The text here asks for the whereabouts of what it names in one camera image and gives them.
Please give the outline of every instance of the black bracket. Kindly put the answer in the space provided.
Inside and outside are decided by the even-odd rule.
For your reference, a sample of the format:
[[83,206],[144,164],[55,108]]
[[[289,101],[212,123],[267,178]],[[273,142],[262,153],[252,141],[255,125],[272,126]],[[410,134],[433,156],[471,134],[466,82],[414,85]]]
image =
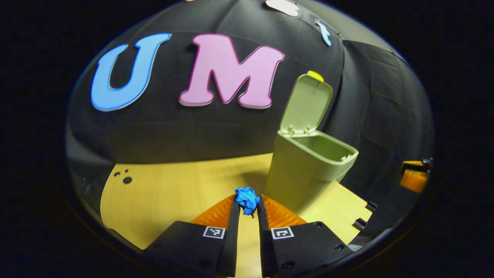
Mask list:
[[268,229],[264,203],[257,205],[263,277],[298,277],[352,253],[323,222]]
[[367,202],[366,209],[375,212],[375,210],[377,209],[377,205],[374,204],[373,202]]
[[228,229],[175,221],[143,252],[155,263],[191,276],[234,277],[240,206],[232,204]]
[[355,223],[352,226],[362,231],[367,226],[367,222],[364,219],[359,218],[355,220]]

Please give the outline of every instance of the trash can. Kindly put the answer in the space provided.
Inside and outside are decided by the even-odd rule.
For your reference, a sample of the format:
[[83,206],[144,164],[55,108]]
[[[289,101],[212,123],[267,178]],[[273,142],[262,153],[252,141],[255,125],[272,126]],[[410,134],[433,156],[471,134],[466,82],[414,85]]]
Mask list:
[[276,135],[264,194],[295,213],[303,212],[331,181],[340,182],[359,154],[316,130],[332,94],[318,73],[299,76]]

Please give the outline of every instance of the pink letter m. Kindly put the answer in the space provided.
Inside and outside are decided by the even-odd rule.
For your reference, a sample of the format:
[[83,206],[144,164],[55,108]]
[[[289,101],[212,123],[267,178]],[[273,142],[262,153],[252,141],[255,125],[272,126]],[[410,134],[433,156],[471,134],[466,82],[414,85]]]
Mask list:
[[239,63],[232,40],[220,34],[202,34],[192,40],[198,46],[189,87],[180,94],[179,102],[185,106],[210,104],[214,94],[209,91],[211,73],[221,101],[229,103],[244,82],[247,89],[239,97],[243,107],[264,109],[271,106],[271,85],[278,63],[285,55],[272,47],[261,46]]

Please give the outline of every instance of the foam letter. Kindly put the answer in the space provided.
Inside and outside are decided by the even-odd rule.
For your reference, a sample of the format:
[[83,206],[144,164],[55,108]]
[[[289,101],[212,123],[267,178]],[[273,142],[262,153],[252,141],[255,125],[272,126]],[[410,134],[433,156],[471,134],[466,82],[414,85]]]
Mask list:
[[210,104],[214,94],[209,91],[211,74],[214,76],[221,101],[229,103],[244,82],[247,89],[239,97],[243,107],[264,109],[271,106],[271,86],[278,63],[285,55],[272,47],[261,46],[239,63],[232,40],[219,34],[202,34],[192,40],[198,46],[189,87],[182,92],[179,102],[185,106]]
[[328,30],[326,29],[326,26],[324,26],[321,22],[317,22],[316,23],[317,25],[319,25],[319,27],[321,28],[321,35],[323,36],[323,40],[324,42],[328,45],[328,46],[331,46],[331,41],[329,40],[329,32]]
[[100,111],[122,109],[138,99],[149,82],[153,61],[161,43],[168,41],[169,33],[162,33],[140,39],[135,47],[138,48],[129,82],[122,88],[110,86],[110,75],[118,55],[127,45],[118,46],[107,52],[98,61],[91,87],[91,102]]

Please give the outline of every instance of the letter u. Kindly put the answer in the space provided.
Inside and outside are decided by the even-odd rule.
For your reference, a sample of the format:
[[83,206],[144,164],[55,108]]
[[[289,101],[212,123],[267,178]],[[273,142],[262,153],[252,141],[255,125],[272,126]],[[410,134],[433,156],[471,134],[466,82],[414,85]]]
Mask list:
[[128,45],[118,46],[107,52],[98,61],[91,87],[91,102],[100,111],[122,109],[136,101],[146,89],[151,75],[156,51],[160,44],[168,41],[170,33],[161,33],[140,39],[135,47],[138,48],[129,82],[122,88],[110,86],[110,76],[118,55]]

